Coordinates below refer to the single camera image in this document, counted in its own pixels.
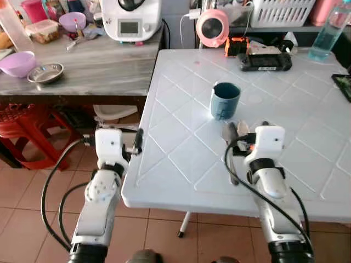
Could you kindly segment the metal spoon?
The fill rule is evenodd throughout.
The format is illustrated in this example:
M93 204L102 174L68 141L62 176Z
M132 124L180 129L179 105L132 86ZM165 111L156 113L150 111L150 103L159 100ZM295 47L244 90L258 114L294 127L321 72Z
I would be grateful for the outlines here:
M229 173L230 175L230 182L234 185L237 186L239 185L239 180L236 178L236 172L233 172L231 170L231 165L229 161L229 155L228 155L228 148L230 147L230 144L238 138L238 132L237 132L237 127L236 124L233 122L228 122L223 125L223 131L222 131L222 138L225 140L226 143L226 148L225 148L225 155L223 156L223 161L225 163L225 170Z

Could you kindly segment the black handheld controller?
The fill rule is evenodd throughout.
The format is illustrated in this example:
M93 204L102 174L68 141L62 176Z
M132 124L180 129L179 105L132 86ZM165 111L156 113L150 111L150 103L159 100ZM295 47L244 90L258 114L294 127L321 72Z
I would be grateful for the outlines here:
M286 72L292 68L291 56L279 54L239 54L243 72Z

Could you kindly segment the black phone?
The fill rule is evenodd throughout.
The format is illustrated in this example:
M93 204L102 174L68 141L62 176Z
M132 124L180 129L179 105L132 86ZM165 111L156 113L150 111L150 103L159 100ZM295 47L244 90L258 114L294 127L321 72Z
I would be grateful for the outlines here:
M350 93L350 75L344 75L343 73L334 73L331 76L332 81L335 83L335 86L341 91L346 100L351 103L351 93Z

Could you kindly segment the blue clear water bottle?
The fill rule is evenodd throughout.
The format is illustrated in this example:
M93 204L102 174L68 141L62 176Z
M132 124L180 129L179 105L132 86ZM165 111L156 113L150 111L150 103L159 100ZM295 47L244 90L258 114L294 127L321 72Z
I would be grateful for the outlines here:
M344 28L348 25L350 13L351 0L342 0L330 10L323 28L309 50L309 59L316 62L326 60Z

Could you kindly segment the pink round appliance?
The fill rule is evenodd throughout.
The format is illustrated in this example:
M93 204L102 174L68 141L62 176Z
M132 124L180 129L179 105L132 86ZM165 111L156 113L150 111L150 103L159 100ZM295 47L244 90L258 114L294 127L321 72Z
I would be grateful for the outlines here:
M228 39L229 25L228 16L221 9L209 8L196 21L196 34L204 46L218 48Z

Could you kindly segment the dark left robot foot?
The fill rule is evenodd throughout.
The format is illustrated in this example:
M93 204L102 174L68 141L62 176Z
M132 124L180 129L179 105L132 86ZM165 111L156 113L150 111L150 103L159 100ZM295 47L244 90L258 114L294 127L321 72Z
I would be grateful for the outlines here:
M125 263L163 263L163 257L153 249L143 249L135 252Z

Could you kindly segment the dark robot foot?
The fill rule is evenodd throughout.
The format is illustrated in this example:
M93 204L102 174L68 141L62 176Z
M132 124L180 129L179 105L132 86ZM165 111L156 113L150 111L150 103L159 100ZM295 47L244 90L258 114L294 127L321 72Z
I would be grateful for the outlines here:
M163 263L163 257L153 249L143 249L135 252L125 263Z
M231 256L220 256L216 260L212 261L212 263L240 263L236 258L232 258Z

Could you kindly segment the red plastic stool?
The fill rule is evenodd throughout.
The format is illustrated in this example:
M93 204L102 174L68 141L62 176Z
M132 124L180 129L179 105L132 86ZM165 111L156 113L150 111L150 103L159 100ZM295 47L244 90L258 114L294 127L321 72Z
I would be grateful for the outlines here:
M69 142L60 150L49 141L51 134L48 129L55 127L66 128L70 133ZM27 169L53 167L63 150L80 138L82 135L54 108L35 104L0 107L0 143ZM26 160L22 152L29 142L43 153L43 159Z

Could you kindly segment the white plastic basket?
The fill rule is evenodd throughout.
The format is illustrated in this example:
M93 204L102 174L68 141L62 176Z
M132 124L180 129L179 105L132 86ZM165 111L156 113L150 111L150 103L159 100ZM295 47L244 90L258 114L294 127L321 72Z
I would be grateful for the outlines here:
M253 0L252 27L302 27L316 0Z

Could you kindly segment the white kitchen machine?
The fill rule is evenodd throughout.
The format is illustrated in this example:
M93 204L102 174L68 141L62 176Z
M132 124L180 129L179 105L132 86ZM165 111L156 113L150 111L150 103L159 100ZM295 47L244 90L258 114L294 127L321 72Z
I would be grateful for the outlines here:
M145 42L161 24L163 0L100 0L103 28L118 42Z

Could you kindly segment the dark right robot foot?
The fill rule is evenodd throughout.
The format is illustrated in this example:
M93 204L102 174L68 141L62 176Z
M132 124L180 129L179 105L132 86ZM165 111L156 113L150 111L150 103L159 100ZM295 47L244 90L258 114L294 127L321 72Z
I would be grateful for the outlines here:
M232 258L231 256L220 256L216 260L212 261L212 263L240 263L236 258Z

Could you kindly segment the pink plastic tub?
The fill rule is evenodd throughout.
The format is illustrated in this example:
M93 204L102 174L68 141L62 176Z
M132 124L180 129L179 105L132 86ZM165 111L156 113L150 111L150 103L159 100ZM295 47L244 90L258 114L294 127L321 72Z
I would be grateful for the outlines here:
M309 13L309 22L316 27L322 27L331 10L342 2L343 0L315 0L313 10Z

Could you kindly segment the small purple bowl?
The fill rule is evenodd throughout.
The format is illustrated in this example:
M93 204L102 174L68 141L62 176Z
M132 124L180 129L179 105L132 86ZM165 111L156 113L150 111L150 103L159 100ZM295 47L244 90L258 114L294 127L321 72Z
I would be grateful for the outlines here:
M61 15L60 25L68 32L77 32L86 27L86 16L80 12L69 12Z

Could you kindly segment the large purple plastic bowl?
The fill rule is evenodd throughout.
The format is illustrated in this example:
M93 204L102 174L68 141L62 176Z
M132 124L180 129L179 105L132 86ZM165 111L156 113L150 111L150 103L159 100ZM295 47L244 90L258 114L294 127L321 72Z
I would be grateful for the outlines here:
M32 51L21 51L0 60L0 70L11 77L25 78L37 67L37 58Z

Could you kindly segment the clear plastic food container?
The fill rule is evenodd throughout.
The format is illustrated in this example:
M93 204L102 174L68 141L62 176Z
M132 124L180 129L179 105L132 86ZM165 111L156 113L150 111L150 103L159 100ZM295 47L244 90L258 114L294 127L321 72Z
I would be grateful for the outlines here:
M50 19L45 19L25 27L28 37L40 44L46 44L57 40L60 37L60 25Z

